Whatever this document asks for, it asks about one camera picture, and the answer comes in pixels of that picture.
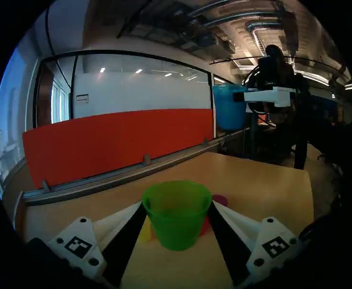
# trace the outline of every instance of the white bracket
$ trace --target white bracket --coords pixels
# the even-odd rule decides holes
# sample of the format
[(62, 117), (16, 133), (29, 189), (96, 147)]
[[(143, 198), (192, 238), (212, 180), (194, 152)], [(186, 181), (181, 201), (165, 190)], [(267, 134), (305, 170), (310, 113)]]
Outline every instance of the white bracket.
[(101, 253), (126, 225), (141, 205), (141, 201), (95, 223), (85, 217), (77, 218), (48, 244), (60, 258), (80, 268), (83, 275), (103, 282), (107, 263)]
[(247, 261), (249, 277), (237, 288), (244, 288), (267, 278), (285, 262), (295, 258), (304, 244), (276, 218), (268, 217), (258, 223), (214, 202), (218, 212), (243, 243), (250, 249)]
[(291, 106), (290, 92), (295, 92), (295, 89), (274, 86), (272, 90), (245, 92), (244, 101), (272, 102), (275, 107), (287, 107)]

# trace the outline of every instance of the red object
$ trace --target red object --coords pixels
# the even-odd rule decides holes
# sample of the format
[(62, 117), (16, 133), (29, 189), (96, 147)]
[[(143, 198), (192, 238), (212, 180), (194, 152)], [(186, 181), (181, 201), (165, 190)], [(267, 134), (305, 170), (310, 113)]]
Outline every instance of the red object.
[(103, 114), (23, 133), (36, 188), (76, 181), (158, 158), (213, 137), (212, 109), (159, 109)]
[(208, 216), (206, 216), (199, 236), (203, 235), (208, 230), (209, 226), (210, 226), (209, 218)]
[[(215, 202), (218, 202), (219, 204), (225, 207), (228, 205), (227, 198), (222, 195), (212, 195), (212, 200)], [(209, 219), (208, 219), (208, 216), (206, 216), (199, 236), (203, 235), (208, 230), (209, 226), (210, 226)]]
[(225, 196), (222, 195), (212, 195), (212, 200), (218, 202), (220, 205), (224, 207), (228, 206), (228, 200)]

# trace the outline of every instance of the yellow object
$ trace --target yellow object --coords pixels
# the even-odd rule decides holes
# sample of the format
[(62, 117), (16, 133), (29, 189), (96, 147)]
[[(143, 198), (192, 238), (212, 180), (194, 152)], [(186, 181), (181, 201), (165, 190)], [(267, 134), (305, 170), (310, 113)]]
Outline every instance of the yellow object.
[(138, 243), (147, 243), (152, 238), (150, 220), (148, 216), (145, 217), (145, 221), (143, 227), (141, 228), (140, 234), (138, 235), (137, 242)]

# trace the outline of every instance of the metal stand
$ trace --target metal stand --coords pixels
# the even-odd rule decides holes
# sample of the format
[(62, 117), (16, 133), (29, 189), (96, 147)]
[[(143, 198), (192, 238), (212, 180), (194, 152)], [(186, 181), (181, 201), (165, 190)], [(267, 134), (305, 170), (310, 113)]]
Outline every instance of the metal stand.
[(251, 158), (256, 159), (257, 157), (257, 145), (256, 145), (256, 134), (258, 128), (258, 117), (255, 113), (251, 115), (251, 125), (250, 125), (250, 142), (251, 142)]

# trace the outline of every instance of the wooden table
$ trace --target wooden table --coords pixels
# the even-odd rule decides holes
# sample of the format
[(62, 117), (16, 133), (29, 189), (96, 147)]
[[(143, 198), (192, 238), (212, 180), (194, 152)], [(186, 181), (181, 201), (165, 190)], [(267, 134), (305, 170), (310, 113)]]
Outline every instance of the wooden table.
[[(313, 221), (306, 171), (204, 153), (143, 179), (93, 195), (29, 207), (25, 240), (50, 240), (79, 216), (97, 221), (137, 202), (150, 185), (169, 180), (204, 184), (228, 199), (228, 207), (257, 221), (276, 217), (294, 234)], [(210, 230), (190, 249), (174, 252), (158, 240), (137, 243), (122, 288), (231, 288), (231, 278)]]

